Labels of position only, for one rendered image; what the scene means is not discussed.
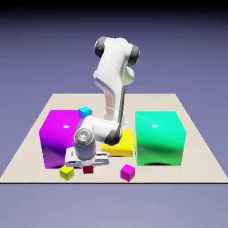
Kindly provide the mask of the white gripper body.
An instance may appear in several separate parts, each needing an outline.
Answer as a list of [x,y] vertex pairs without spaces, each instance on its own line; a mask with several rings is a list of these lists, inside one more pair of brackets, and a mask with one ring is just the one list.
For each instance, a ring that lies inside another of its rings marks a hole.
[[67,167],[88,167],[108,165],[110,154],[106,152],[96,153],[95,149],[89,151],[76,150],[74,147],[66,149],[65,165]]

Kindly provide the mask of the small yellow cube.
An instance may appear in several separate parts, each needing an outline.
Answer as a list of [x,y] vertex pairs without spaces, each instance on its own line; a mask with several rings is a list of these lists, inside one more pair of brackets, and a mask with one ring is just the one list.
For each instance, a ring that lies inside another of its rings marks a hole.
[[62,166],[60,168],[60,177],[63,178],[66,181],[69,181],[74,176],[74,168],[73,167],[67,167]]

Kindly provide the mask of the large magenta box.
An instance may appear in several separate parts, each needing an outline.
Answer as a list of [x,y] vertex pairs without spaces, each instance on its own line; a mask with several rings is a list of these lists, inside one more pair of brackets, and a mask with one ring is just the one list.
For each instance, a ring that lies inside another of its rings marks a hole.
[[78,110],[51,110],[39,130],[46,169],[65,164],[65,153],[73,146],[73,136],[80,122]]

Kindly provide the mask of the small cyan cube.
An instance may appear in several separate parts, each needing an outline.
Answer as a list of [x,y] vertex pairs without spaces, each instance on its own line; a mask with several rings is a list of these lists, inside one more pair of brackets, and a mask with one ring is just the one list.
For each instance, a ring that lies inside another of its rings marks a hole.
[[78,109],[78,117],[83,119],[89,115],[92,115],[92,110],[89,107],[81,107]]

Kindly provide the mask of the large yellow box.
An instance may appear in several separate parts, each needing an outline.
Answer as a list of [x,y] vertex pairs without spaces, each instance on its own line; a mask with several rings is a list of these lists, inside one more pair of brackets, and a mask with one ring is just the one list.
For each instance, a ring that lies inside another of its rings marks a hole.
[[123,130],[122,138],[118,144],[109,146],[105,143],[101,145],[101,151],[107,152],[112,157],[132,157],[133,156],[133,138],[131,130]]

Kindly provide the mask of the large green box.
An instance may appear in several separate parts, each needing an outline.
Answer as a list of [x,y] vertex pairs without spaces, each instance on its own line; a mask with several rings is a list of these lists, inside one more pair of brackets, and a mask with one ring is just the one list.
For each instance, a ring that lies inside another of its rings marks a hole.
[[134,146],[138,166],[182,163],[186,130],[175,111],[136,111]]

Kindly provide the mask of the small magenta cube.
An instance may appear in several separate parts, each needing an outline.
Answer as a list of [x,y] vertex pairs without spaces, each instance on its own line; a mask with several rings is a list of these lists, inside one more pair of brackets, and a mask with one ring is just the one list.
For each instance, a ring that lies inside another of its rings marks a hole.
[[121,168],[120,177],[123,180],[130,182],[134,178],[134,176],[135,176],[135,167],[126,164]]

